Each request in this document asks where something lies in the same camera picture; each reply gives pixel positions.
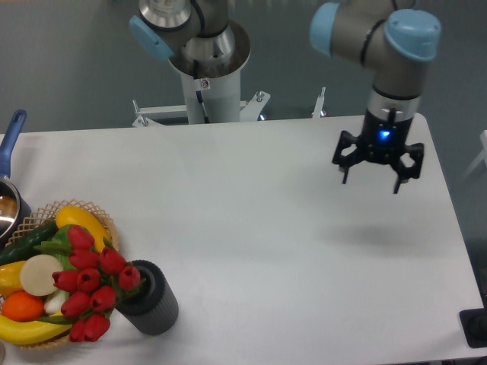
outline blue pot handle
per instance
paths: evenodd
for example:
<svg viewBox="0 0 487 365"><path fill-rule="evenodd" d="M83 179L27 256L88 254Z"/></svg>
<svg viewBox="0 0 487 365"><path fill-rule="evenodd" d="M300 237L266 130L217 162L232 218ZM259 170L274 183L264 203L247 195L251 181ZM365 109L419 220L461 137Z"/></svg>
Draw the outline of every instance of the blue pot handle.
<svg viewBox="0 0 487 365"><path fill-rule="evenodd" d="M17 142L18 135L21 133L26 118L27 112L22 109L17 110L12 116L2 144L0 144L0 176L10 177L12 151L14 150L15 142Z"/></svg>

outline gray floor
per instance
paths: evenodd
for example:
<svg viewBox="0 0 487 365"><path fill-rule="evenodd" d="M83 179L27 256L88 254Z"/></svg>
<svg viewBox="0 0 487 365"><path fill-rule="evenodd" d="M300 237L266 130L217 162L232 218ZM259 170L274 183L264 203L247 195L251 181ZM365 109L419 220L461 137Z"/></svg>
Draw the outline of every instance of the gray floor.
<svg viewBox="0 0 487 365"><path fill-rule="evenodd" d="M270 119L308 117L327 86L331 116L362 114L372 75L328 59L308 41L310 19L324 1L233 0L231 17L253 45L242 72L242 98L272 95ZM444 32L420 112L430 125L473 270L487 268L487 173L460 176L480 152L487 129L487 2L421 0ZM127 22L134 0L0 2L0 132L14 110L24 131L129 127L140 107L183 103L177 75L143 53Z"/></svg>

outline black cylinder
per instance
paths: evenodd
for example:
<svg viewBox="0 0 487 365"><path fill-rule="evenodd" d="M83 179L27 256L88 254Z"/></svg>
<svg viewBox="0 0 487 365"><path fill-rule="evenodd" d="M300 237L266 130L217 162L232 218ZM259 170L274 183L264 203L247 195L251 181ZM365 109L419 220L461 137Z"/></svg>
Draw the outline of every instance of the black cylinder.
<svg viewBox="0 0 487 365"><path fill-rule="evenodd" d="M179 307L173 291L155 264L145 260L132 262L145 279L140 295L116 307L140 332L160 335L176 322Z"/></svg>

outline yellow pepper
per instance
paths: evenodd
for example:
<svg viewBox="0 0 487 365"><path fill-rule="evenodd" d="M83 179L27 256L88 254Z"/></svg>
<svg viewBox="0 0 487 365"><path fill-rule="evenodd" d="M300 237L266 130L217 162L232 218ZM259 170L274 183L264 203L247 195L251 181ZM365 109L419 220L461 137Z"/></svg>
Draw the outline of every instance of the yellow pepper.
<svg viewBox="0 0 487 365"><path fill-rule="evenodd" d="M24 263L25 261L19 261L0 266L0 295L8 297L23 290L20 276Z"/></svg>
<svg viewBox="0 0 487 365"><path fill-rule="evenodd" d="M111 240L110 234L99 222L96 217L86 209L76 207L74 205L67 205L59 209L56 215L56 225L58 228L64 227L68 224L76 224L86 228L94 237L94 249L96 252L101 252L105 247L103 238L106 237Z"/></svg>

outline cooking pot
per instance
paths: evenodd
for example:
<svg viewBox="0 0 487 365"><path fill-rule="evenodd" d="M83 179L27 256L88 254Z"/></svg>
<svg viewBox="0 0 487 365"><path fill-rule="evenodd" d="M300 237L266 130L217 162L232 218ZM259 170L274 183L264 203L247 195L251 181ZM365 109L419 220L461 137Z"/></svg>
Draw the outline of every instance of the cooking pot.
<svg viewBox="0 0 487 365"><path fill-rule="evenodd" d="M25 110L17 110L0 144L0 249L4 249L17 226L30 215L29 205L9 180L12 151L26 118Z"/></svg>

